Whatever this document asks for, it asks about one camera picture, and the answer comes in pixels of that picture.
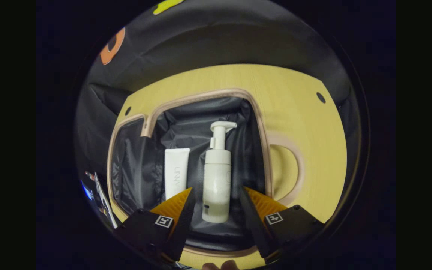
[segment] white pump bottle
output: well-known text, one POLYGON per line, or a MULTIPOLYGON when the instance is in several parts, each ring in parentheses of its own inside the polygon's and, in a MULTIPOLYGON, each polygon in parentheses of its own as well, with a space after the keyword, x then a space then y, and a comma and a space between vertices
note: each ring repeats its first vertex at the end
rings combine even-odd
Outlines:
POLYGON ((236 128, 235 122, 216 121, 211 124, 213 137, 206 151, 202 188, 202 219, 223 223, 230 216, 231 152, 225 149, 226 133, 236 128))

